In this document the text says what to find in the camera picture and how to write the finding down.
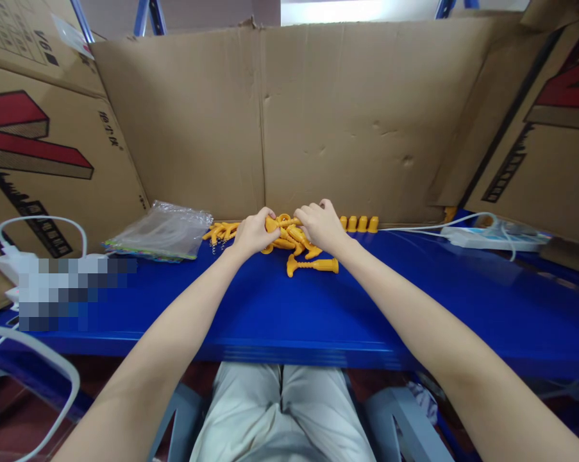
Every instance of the red logo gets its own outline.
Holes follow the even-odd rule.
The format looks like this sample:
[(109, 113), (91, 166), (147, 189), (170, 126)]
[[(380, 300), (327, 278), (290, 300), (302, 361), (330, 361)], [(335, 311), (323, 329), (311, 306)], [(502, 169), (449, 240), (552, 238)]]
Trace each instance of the red logo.
[(41, 141), (49, 118), (23, 90), (0, 94), (0, 168), (90, 180), (94, 168), (77, 149)]

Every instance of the label on box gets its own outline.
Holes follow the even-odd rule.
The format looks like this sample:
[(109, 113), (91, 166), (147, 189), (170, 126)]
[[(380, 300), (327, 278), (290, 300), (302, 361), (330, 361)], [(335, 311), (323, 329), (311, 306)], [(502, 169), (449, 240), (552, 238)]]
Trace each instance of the label on box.
[(58, 31), (58, 36), (60, 39), (68, 46), (75, 49), (77, 52), (82, 53), (82, 55), (86, 56), (87, 58), (94, 60), (94, 56), (92, 56), (90, 48), (88, 47), (86, 39), (84, 38), (84, 34), (82, 34), (82, 32), (58, 16), (52, 14), (52, 18), (56, 24), (56, 30)]

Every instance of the leg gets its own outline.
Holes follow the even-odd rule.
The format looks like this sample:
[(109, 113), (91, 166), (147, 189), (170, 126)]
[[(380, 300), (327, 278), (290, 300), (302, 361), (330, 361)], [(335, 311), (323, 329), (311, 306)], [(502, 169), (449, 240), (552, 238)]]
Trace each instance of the leg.
[(221, 363), (191, 462), (234, 461), (261, 445), (280, 409), (280, 367)]
[(328, 459), (374, 462), (340, 369), (285, 366), (282, 402)]

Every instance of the plastic bag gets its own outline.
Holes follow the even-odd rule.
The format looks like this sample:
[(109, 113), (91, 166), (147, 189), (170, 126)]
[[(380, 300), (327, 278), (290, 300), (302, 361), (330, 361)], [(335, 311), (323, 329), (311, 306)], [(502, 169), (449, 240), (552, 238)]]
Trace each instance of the plastic bag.
[(212, 215), (203, 210), (155, 201), (146, 216), (105, 241), (104, 246), (159, 261), (194, 260), (212, 221)]

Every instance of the forearm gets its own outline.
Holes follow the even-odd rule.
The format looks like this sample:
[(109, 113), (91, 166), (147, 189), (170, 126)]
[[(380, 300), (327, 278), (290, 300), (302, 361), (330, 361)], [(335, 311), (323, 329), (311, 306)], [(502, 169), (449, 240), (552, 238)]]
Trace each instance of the forearm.
[(413, 355), (437, 380), (470, 379), (498, 356), (433, 298), (348, 239), (337, 252)]
[(229, 247), (163, 311), (103, 388), (56, 460), (146, 459), (174, 389), (244, 261)]
[(352, 241), (337, 257), (438, 380), (484, 461), (579, 460), (576, 436), (482, 339)]

